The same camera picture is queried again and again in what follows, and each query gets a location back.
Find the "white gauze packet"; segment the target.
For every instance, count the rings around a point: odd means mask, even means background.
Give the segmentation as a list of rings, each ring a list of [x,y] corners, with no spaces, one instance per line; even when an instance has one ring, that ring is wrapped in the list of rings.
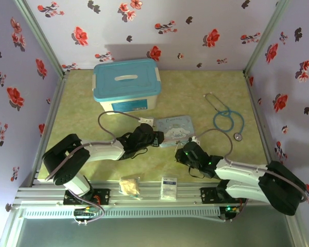
[[[176,200],[177,199],[177,178],[163,177],[161,181],[161,200]]]

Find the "aluminium frame side rail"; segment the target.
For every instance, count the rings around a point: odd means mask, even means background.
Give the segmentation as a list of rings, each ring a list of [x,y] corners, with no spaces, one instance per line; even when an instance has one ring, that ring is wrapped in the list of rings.
[[[60,105],[60,101],[63,95],[63,91],[64,91],[64,87],[65,87],[65,83],[68,79],[70,72],[65,72],[63,77],[58,81],[55,93],[53,95],[52,101],[51,101],[51,105],[49,108],[49,113],[47,116],[47,120],[45,123],[45,127],[44,127],[44,131],[39,143],[39,147],[37,150],[37,154],[36,154],[36,159],[33,165],[33,173],[31,175],[31,179],[32,182],[34,180],[37,180],[40,169],[41,169],[41,165],[42,165],[42,155],[45,153],[46,151],[46,147],[48,145],[49,142],[49,138],[50,138],[50,134],[52,132],[53,126],[54,126],[54,122],[55,122],[55,118],[58,112],[58,108]]]
[[[251,106],[252,106],[252,110],[254,113],[254,117],[255,117],[255,121],[256,121],[256,125],[257,125],[257,129],[259,131],[260,134],[260,139],[261,139],[261,143],[264,149],[264,153],[266,156],[266,160],[267,162],[275,160],[276,159],[276,154],[272,151],[272,146],[269,143],[269,139],[268,139],[268,135],[267,135],[267,131],[261,116],[261,113],[258,109],[258,106],[255,102],[255,97],[253,95],[252,89],[251,89],[251,85],[249,83],[249,76],[246,73],[246,71],[243,71],[243,76],[245,78],[246,84],[247,84],[247,90],[248,90],[248,94],[249,94],[249,98],[250,98],[250,102],[251,102]]]

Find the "clear bag of cotton balls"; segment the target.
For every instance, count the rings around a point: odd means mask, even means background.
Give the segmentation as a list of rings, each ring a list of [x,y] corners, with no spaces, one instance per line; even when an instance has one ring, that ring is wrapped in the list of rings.
[[[125,196],[141,200],[139,182],[139,177],[121,177],[119,180],[119,192]]]

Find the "blue cartoon pouch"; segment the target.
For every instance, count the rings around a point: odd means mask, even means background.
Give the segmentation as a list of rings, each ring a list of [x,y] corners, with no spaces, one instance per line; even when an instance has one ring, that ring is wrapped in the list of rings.
[[[192,119],[189,115],[157,119],[157,131],[164,133],[164,142],[161,148],[176,146],[179,140],[187,140],[195,135]]]

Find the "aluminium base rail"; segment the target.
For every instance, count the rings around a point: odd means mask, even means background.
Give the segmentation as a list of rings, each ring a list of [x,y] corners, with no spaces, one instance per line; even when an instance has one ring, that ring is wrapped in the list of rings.
[[[217,183],[193,182],[177,184],[176,200],[161,200],[160,182],[141,182],[140,192],[142,199],[137,200],[130,196],[125,196],[119,192],[118,182],[104,181],[93,184],[95,189],[109,189],[110,199],[104,208],[148,208],[148,207],[219,207],[218,204],[202,204],[200,197],[201,187],[216,187]],[[13,208],[22,207],[74,207],[81,208],[86,205],[64,205],[63,199],[66,192],[64,186],[55,186],[49,182],[36,182],[32,187],[21,187],[18,189],[15,199],[12,202]],[[264,202],[250,200],[248,203],[263,205]]]

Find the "blue stethoscope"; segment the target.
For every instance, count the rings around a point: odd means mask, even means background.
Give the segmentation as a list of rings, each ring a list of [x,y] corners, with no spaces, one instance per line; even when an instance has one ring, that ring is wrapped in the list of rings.
[[[219,103],[221,103],[224,107],[225,107],[225,110],[218,110],[217,107],[211,103],[211,101],[209,100],[209,96],[213,96],[216,100],[219,101]],[[243,133],[243,130],[244,130],[244,127],[245,127],[245,120],[242,116],[241,113],[237,112],[237,111],[234,111],[234,110],[231,110],[226,104],[224,104],[216,95],[214,95],[212,92],[209,92],[209,93],[206,93],[203,95],[204,99],[212,106],[212,108],[216,111],[216,114],[213,116],[213,125],[216,129],[218,130],[221,130],[225,133],[229,133],[231,132],[234,127],[235,127],[235,121],[234,121],[234,118],[233,118],[233,115],[237,116],[240,120],[241,120],[241,127],[239,129],[238,132],[235,132],[234,135],[233,135],[233,138],[237,141],[237,142],[241,142],[243,140],[243,136],[242,136],[242,133]],[[227,118],[230,120],[230,127],[228,129],[222,129],[220,128],[217,123],[216,123],[216,119],[217,117],[224,117],[224,118]]]

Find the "aluminium frame corner post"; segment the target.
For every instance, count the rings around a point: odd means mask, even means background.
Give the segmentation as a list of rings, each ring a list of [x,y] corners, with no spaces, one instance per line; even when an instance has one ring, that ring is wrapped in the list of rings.
[[[282,18],[286,8],[288,7],[291,0],[277,0],[277,5],[275,7],[275,10],[273,12],[273,15],[271,16],[264,32],[262,33],[262,36],[251,55],[245,69],[243,70],[244,77],[246,78],[249,75],[249,72],[255,65],[258,57],[260,56],[262,50],[264,49],[267,41],[270,39],[270,36],[272,32],[274,31],[275,27],[279,23],[280,19]]]
[[[40,44],[47,58],[49,59],[51,65],[55,69],[56,73],[59,75],[60,78],[64,78],[65,72],[62,69],[59,60],[57,59],[52,47],[50,46],[50,43],[44,35],[44,32],[42,31],[26,0],[13,0],[13,2],[24,17],[25,21],[27,22],[34,36],[36,37],[38,43]]]

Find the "blue lidded plastic storage box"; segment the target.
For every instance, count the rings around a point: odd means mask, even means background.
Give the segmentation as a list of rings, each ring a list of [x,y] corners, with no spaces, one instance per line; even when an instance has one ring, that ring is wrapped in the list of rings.
[[[92,91],[105,111],[153,110],[161,92],[157,64],[152,59],[98,64],[93,70]]]

